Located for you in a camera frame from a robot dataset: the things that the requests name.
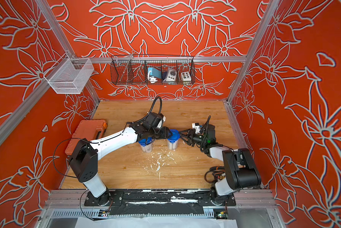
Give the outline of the clear container blue lid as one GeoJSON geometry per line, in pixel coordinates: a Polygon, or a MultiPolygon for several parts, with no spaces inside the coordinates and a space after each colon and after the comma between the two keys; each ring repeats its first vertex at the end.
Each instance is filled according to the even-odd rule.
{"type": "Polygon", "coordinates": [[[140,144],[142,152],[151,153],[152,148],[153,148],[153,142],[154,142],[154,139],[151,137],[140,140],[139,144],[140,144]]]}
{"type": "Polygon", "coordinates": [[[176,150],[178,147],[178,141],[180,139],[180,133],[175,129],[171,129],[170,132],[172,135],[167,139],[168,149],[176,150]]]}

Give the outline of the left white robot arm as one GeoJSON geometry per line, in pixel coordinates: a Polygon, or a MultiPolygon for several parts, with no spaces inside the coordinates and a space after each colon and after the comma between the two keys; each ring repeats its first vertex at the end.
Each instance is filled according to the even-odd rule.
{"type": "Polygon", "coordinates": [[[88,141],[80,139],[72,155],[69,166],[75,178],[89,190],[95,199],[109,200],[108,188],[98,174],[98,161],[124,146],[137,143],[142,139],[169,139],[173,133],[168,127],[145,128],[141,124],[126,127],[110,136],[88,141]]]}

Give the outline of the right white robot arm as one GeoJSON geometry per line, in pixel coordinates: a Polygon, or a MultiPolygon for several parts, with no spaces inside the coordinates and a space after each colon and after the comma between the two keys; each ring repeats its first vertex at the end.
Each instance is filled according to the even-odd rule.
{"type": "Polygon", "coordinates": [[[190,146],[198,146],[200,151],[210,158],[223,162],[220,172],[225,176],[213,181],[211,197],[214,199],[229,196],[242,189],[261,185],[261,176],[247,148],[232,149],[216,141],[215,129],[188,129],[180,132],[181,139],[190,146]]]}

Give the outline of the white button box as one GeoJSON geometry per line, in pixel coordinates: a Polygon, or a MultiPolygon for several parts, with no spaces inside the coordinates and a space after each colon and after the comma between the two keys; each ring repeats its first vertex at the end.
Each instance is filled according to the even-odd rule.
{"type": "Polygon", "coordinates": [[[190,85],[192,82],[191,75],[188,71],[180,73],[181,81],[184,85],[190,85]]]}

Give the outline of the white round dial device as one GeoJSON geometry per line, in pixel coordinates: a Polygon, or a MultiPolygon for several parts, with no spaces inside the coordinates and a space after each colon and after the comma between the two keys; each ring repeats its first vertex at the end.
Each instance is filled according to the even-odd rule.
{"type": "Polygon", "coordinates": [[[164,82],[175,84],[177,81],[177,71],[173,68],[168,68],[167,72],[165,73],[164,82]]]}

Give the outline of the blue white item in basket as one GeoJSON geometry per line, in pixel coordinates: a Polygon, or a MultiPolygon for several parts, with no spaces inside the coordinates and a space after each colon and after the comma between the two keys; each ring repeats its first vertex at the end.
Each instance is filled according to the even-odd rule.
{"type": "Polygon", "coordinates": [[[152,84],[161,82],[162,73],[160,70],[158,70],[154,67],[148,67],[147,68],[147,79],[152,84]]]}

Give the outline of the red plastic tool case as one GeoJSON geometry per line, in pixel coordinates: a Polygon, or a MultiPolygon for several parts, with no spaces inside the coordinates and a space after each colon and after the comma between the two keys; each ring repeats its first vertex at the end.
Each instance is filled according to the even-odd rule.
{"type": "Polygon", "coordinates": [[[107,121],[104,119],[99,120],[82,120],[75,132],[72,135],[72,139],[65,150],[65,154],[72,155],[79,139],[85,138],[88,141],[102,138],[107,129],[107,121]]]}

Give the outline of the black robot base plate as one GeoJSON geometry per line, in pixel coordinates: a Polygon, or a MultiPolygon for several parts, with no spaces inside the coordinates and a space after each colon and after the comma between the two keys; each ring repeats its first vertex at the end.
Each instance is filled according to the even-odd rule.
{"type": "Polygon", "coordinates": [[[234,194],[217,196],[210,189],[112,189],[106,191],[107,196],[95,198],[87,193],[84,205],[122,206],[132,204],[186,203],[199,206],[236,206],[234,194]]]}

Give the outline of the clear acrylic wall bin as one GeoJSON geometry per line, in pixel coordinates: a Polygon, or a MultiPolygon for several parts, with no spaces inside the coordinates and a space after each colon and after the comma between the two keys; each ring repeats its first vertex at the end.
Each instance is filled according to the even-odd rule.
{"type": "Polygon", "coordinates": [[[80,64],[64,59],[45,76],[45,80],[56,94],[77,95],[82,93],[93,71],[90,59],[84,59],[80,64]]]}

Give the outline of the aluminium frame corner post right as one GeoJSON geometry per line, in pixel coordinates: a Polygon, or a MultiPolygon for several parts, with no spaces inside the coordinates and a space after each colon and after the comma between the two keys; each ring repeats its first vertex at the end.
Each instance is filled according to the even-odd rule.
{"type": "Polygon", "coordinates": [[[276,11],[277,7],[278,7],[278,4],[279,4],[280,1],[278,0],[273,0],[273,1],[270,1],[267,8],[266,8],[266,11],[260,21],[260,24],[259,24],[259,27],[256,31],[256,34],[255,34],[255,37],[251,43],[251,46],[248,50],[248,53],[247,53],[247,56],[246,56],[246,60],[245,62],[242,64],[242,67],[236,77],[236,79],[234,80],[233,82],[233,85],[232,85],[232,88],[230,90],[230,93],[228,95],[228,98],[225,102],[225,104],[228,106],[228,107],[231,107],[232,106],[232,101],[236,95],[236,92],[238,90],[238,87],[240,86],[241,84],[241,81],[243,79],[243,77],[245,76],[246,74],[246,71],[248,70],[249,66],[251,65],[252,63],[252,60],[253,60],[253,57],[254,55],[256,54],[257,52],[257,49],[258,49],[258,45],[261,43],[261,40],[263,38],[263,35],[265,34],[266,32],[266,29],[272,19],[272,16],[274,14],[274,12],[276,11]]]}

